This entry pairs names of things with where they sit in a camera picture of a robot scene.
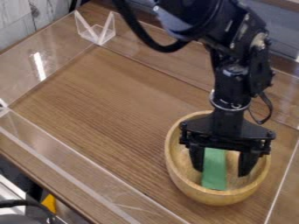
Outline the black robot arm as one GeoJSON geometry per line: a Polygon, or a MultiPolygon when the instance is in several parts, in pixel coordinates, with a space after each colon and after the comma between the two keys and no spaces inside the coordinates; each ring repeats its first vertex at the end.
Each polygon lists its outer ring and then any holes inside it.
{"type": "Polygon", "coordinates": [[[160,53],[183,49],[192,41],[210,51],[215,77],[210,103],[214,110],[179,124],[180,144],[189,150],[195,170],[204,170],[207,149],[236,151],[238,175],[247,176],[258,160],[270,154],[276,134],[262,127],[267,119],[248,121],[254,98],[267,106],[266,89],[275,72],[270,66],[267,24],[239,0],[152,0],[155,15],[168,34],[169,45],[155,42],[136,19],[127,0],[112,0],[128,27],[148,47],[160,53]]]}

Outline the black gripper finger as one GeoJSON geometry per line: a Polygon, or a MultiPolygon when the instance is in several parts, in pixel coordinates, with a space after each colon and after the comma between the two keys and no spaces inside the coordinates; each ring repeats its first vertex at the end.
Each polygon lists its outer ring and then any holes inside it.
{"type": "Polygon", "coordinates": [[[250,153],[250,152],[240,152],[239,158],[238,158],[238,175],[240,177],[247,176],[259,160],[259,154],[258,153],[250,153]]]}
{"type": "Polygon", "coordinates": [[[191,164],[196,171],[203,172],[204,165],[204,148],[199,145],[189,147],[191,164]]]}

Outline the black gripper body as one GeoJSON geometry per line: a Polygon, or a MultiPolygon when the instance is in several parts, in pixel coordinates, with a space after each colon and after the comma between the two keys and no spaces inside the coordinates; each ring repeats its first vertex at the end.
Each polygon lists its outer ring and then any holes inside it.
{"type": "Polygon", "coordinates": [[[250,122],[243,113],[215,109],[191,115],[179,123],[179,143],[188,149],[215,148],[246,154],[268,155],[276,133],[250,122]]]}

